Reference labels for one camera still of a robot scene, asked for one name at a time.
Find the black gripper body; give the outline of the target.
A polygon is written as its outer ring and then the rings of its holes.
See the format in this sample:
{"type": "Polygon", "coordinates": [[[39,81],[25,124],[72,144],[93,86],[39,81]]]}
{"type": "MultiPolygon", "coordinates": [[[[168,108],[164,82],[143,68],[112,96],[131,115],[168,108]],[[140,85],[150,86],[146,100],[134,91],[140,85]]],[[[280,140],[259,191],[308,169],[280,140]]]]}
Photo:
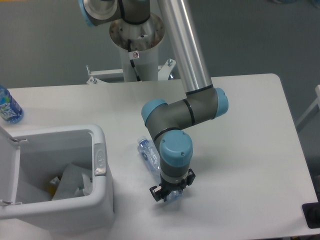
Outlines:
{"type": "Polygon", "coordinates": [[[187,187],[188,173],[179,177],[160,174],[161,197],[166,198],[172,191],[184,190],[187,187]]]}

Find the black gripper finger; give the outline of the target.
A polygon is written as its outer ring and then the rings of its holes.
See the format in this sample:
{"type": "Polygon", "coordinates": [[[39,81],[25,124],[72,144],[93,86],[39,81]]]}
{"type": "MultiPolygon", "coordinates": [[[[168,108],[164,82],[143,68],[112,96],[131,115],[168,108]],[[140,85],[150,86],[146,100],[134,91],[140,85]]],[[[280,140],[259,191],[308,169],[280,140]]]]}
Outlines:
{"type": "Polygon", "coordinates": [[[156,202],[166,199],[164,192],[162,190],[162,187],[160,185],[159,186],[155,185],[150,187],[149,191],[156,202]]]}
{"type": "Polygon", "coordinates": [[[187,176],[185,178],[185,184],[184,185],[185,186],[192,185],[193,181],[195,180],[195,177],[196,177],[196,175],[195,175],[194,171],[191,168],[189,168],[188,172],[187,172],[187,176]]]}

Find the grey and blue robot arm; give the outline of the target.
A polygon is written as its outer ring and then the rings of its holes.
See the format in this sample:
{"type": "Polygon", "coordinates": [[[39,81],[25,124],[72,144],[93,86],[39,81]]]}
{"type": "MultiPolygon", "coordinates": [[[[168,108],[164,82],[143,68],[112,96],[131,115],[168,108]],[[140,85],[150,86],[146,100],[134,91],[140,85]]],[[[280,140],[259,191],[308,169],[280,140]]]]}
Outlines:
{"type": "Polygon", "coordinates": [[[183,191],[196,175],[190,168],[193,143],[185,129],[224,115],[228,98],[213,86],[186,0],[160,0],[161,14],[148,0],[81,0],[79,8],[90,26],[110,23],[109,35],[120,51],[124,80],[158,80],[158,46],[169,36],[186,97],[173,103],[147,102],[144,125],[159,153],[159,185],[150,188],[156,201],[183,191]]]}

